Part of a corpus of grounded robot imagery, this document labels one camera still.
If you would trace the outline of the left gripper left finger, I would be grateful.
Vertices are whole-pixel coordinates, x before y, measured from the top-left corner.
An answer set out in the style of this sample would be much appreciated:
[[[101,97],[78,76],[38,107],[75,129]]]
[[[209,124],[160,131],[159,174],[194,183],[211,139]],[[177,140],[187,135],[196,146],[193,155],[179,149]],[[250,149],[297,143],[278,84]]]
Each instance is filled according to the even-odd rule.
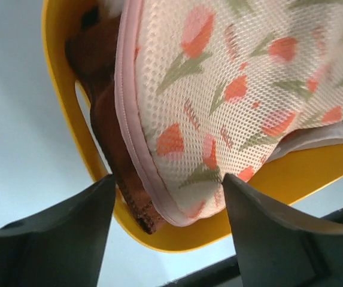
[[[0,286],[96,286],[116,199],[107,175],[0,228]]]

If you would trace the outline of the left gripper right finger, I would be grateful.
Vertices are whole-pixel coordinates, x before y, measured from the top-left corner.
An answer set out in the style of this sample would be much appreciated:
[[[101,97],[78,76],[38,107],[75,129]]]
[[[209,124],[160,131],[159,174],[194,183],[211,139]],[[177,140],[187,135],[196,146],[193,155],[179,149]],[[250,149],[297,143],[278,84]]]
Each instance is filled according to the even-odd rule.
[[[244,286],[343,286],[343,224],[298,211],[235,175],[223,180]]]

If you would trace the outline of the yellow plastic basket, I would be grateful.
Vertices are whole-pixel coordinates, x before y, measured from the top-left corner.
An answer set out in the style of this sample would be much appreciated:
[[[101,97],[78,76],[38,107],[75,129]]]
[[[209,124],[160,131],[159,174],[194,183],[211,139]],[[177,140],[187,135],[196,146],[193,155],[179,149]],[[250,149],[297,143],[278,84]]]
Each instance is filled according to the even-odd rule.
[[[66,40],[81,29],[82,16],[95,1],[44,1],[41,27],[43,49],[53,87],[78,152],[93,181],[108,172],[80,108],[78,79],[65,56]],[[250,180],[260,192],[285,204],[294,204],[343,177],[343,145],[293,152],[264,165]],[[145,233],[117,196],[114,217],[138,243],[159,252],[195,251],[231,234],[226,211],[188,227],[164,225],[153,235]]]

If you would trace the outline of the tulip print mesh pouch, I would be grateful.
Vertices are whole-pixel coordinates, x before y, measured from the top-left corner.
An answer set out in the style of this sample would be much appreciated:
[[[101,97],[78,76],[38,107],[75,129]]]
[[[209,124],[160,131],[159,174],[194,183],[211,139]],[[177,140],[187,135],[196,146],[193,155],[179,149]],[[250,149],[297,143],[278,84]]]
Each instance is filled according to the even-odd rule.
[[[157,212],[222,211],[290,132],[343,120],[343,1],[126,1],[116,114]]]

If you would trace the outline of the brown cloth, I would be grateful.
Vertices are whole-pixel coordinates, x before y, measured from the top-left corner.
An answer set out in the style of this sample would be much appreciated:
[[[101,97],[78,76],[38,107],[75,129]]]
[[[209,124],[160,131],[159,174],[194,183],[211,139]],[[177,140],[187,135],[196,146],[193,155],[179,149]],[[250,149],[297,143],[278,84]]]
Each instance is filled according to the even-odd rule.
[[[142,230],[153,234],[165,220],[133,166],[116,116],[114,70],[120,16],[104,18],[101,12],[101,8],[93,7],[83,15],[81,31],[66,42],[66,58],[90,100],[93,133],[129,211]]]

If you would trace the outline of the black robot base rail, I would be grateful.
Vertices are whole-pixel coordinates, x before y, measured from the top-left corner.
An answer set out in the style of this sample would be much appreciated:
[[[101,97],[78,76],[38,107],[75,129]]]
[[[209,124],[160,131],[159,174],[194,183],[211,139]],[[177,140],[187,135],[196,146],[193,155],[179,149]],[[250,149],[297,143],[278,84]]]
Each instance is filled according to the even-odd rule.
[[[229,219],[235,256],[172,286],[343,286],[343,208],[315,218],[245,199]]]

